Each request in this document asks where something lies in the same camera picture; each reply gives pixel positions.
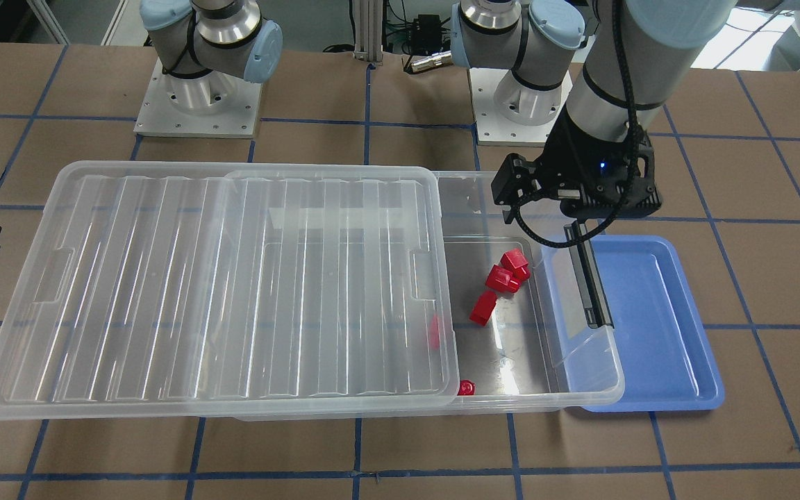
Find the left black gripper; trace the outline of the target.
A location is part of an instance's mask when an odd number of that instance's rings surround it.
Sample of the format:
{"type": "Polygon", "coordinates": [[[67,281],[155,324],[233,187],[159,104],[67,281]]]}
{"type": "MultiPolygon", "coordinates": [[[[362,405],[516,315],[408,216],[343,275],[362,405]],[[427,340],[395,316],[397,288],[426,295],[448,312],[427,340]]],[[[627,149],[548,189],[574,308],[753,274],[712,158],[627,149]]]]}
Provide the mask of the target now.
{"type": "Polygon", "coordinates": [[[560,202],[567,217],[606,217],[626,194],[619,217],[652,215],[663,206],[663,196],[650,137],[641,132],[638,138],[633,184],[626,189],[628,143],[594,138],[562,111],[540,156],[533,161],[506,156],[492,180],[493,202],[511,208],[548,197],[560,202]]]}

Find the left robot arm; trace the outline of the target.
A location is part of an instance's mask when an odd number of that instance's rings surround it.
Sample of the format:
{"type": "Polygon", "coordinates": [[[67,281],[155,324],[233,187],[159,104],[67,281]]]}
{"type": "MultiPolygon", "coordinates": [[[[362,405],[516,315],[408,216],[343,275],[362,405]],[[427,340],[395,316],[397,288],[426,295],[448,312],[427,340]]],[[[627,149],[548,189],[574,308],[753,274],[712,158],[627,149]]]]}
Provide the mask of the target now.
{"type": "MultiPolygon", "coordinates": [[[[510,154],[491,184],[493,202],[520,208],[560,202],[576,219],[624,219],[657,211],[647,128],[693,60],[720,32],[733,1],[590,1],[598,26],[542,154],[510,154]]],[[[549,94],[562,85],[586,22],[565,1],[461,1],[450,16],[460,67],[507,70],[515,88],[549,94]]]]}

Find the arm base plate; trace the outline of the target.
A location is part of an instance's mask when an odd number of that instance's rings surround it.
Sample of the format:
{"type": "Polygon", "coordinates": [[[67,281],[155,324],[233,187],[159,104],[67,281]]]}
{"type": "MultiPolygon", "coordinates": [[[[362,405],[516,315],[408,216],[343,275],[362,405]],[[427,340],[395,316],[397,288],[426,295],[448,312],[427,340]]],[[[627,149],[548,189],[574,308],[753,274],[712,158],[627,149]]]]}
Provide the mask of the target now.
{"type": "Polygon", "coordinates": [[[473,67],[469,87],[480,145],[540,147],[558,120],[572,79],[567,72],[559,87],[540,91],[521,85],[509,70],[473,67]]]}
{"type": "Polygon", "coordinates": [[[133,128],[143,137],[254,139],[263,84],[213,71],[196,79],[156,61],[133,128]]]}

